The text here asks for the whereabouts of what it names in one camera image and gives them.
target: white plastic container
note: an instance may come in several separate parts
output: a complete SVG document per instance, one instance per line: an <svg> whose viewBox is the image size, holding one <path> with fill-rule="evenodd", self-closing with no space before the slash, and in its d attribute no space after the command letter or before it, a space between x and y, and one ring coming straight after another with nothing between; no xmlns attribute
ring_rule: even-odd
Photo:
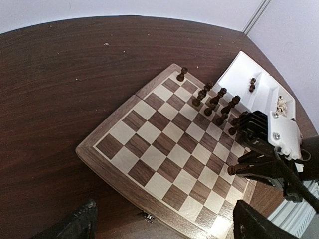
<svg viewBox="0 0 319 239"><path fill-rule="evenodd" d="M254 92L249 92L251 78L256 79ZM213 87L214 92L226 88L226 101L234 96L240 96L240 103L236 106L239 112L261 111L268 114L276 111L277 98L282 96L287 101L287 118L296 118L295 99L260 65L240 51L224 74Z"/></svg>

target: dark pawn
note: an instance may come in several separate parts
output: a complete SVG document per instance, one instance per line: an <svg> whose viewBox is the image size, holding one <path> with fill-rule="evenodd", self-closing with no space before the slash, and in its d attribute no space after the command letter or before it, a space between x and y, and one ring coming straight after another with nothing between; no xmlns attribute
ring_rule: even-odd
<svg viewBox="0 0 319 239"><path fill-rule="evenodd" d="M188 72L188 69L186 67L183 67L181 69L181 73L176 77L178 81L183 81L185 79L185 74Z"/></svg>
<svg viewBox="0 0 319 239"><path fill-rule="evenodd" d="M228 114L222 114L221 117L216 119L216 125L221 126L227 118Z"/></svg>
<svg viewBox="0 0 319 239"><path fill-rule="evenodd" d="M221 113L222 114L229 114L230 110L232 108L235 108L235 105L237 105L240 101L240 97L239 96L235 96L231 99L231 101L228 103L228 106L224 107L221 109Z"/></svg>
<svg viewBox="0 0 319 239"><path fill-rule="evenodd" d="M202 101L205 97L207 96L207 91L206 90L201 90L198 92L198 96L196 99L192 101L194 106L200 106L200 101Z"/></svg>
<svg viewBox="0 0 319 239"><path fill-rule="evenodd" d="M212 111L216 108L219 99L222 98L225 94L227 93L226 88L221 88L220 91L217 93L217 96L215 96L214 98L210 99L209 101L209 108L204 110L204 114L207 116L210 116Z"/></svg>
<svg viewBox="0 0 319 239"><path fill-rule="evenodd" d="M197 99L193 100L193 105L198 107L200 106L200 101L203 100L206 96L207 96L207 92L211 90L211 88L213 88L213 83L212 82L208 82L205 86L204 89L201 90L200 92L198 92L198 96Z"/></svg>

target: radiator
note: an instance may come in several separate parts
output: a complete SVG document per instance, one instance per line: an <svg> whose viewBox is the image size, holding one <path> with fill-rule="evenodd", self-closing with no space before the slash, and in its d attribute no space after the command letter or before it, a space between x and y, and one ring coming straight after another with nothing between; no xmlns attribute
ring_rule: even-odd
<svg viewBox="0 0 319 239"><path fill-rule="evenodd" d="M312 194L319 198L319 186L315 181L305 182L304 185ZM300 238L315 214L315 210L305 200L301 203L284 200L270 214L268 220Z"/></svg>

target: chessboard border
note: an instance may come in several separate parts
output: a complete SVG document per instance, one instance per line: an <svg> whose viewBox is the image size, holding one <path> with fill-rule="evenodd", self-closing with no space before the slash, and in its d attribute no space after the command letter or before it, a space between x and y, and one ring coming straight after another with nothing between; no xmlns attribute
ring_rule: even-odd
<svg viewBox="0 0 319 239"><path fill-rule="evenodd" d="M100 139L128 113L130 109L143 100L175 71L180 72L181 67L176 64L171 64L168 68L131 96L124 104L107 117L91 134L89 134L79 144L79 146L77 146L76 153L93 172L99 175L100 178L102 178L118 193L141 210L151 213L161 223L183 236L190 238L201 238L201 236L204 238L210 238L211 235L207 231L174 212L172 209L168 208L158 199L139 187L132 180L128 179L127 176L112 165L111 162L105 160L105 158L94 147ZM199 88L204 87L204 84L190 73L187 73L185 77ZM208 92L208 94L211 97L216 96L216 93L213 91ZM243 199L247 203L250 203L254 190L255 186L251 182L248 182L243 195Z"/></svg>

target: chessboard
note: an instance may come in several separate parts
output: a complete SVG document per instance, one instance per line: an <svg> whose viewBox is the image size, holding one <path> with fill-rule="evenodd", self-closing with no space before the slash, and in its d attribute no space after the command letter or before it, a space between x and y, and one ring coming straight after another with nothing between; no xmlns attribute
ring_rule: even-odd
<svg viewBox="0 0 319 239"><path fill-rule="evenodd" d="M180 82L172 64L139 90L76 149L105 182L156 219L189 238L229 238L239 199L250 202L255 183L227 173L249 149L231 136L232 109L223 125L192 100L204 83L190 73Z"/></svg>

